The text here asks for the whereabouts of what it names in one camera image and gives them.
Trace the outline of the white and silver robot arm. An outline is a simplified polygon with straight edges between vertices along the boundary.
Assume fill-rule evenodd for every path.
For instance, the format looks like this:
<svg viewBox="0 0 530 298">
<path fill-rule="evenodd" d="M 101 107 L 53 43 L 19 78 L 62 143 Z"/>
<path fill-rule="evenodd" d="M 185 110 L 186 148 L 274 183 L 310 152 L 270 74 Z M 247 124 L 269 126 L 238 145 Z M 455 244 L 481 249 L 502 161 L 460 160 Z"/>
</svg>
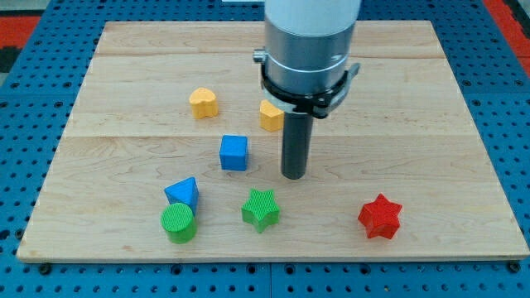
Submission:
<svg viewBox="0 0 530 298">
<path fill-rule="evenodd" d="M 306 173 L 314 119 L 327 118 L 346 98 L 359 64 L 348 65 L 361 0 L 267 0 L 260 66 L 266 99 L 284 112 L 281 172 Z"/>
</svg>

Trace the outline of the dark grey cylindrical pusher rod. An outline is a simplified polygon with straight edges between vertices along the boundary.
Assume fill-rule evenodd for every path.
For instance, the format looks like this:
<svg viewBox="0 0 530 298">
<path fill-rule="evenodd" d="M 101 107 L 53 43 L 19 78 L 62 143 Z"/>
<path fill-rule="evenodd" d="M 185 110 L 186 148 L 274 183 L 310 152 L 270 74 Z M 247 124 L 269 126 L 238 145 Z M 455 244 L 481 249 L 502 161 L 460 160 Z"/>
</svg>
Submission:
<svg viewBox="0 0 530 298">
<path fill-rule="evenodd" d="M 291 180 L 306 173 L 313 117 L 306 113 L 286 113 L 282 131 L 282 174 Z"/>
</svg>

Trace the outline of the black clamp mount ring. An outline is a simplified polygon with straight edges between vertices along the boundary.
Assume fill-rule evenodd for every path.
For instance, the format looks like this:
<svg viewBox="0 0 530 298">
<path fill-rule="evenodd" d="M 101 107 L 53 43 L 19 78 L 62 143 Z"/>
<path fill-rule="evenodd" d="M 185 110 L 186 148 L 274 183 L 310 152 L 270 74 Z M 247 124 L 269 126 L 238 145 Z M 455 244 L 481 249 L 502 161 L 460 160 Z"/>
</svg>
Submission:
<svg viewBox="0 0 530 298">
<path fill-rule="evenodd" d="M 265 65 L 260 66 L 261 87 L 265 98 L 286 113 L 306 113 L 313 118 L 324 119 L 346 99 L 353 78 L 358 74 L 360 63 L 345 70 L 339 81 L 317 94 L 294 94 L 277 87 L 267 76 Z"/>
</svg>

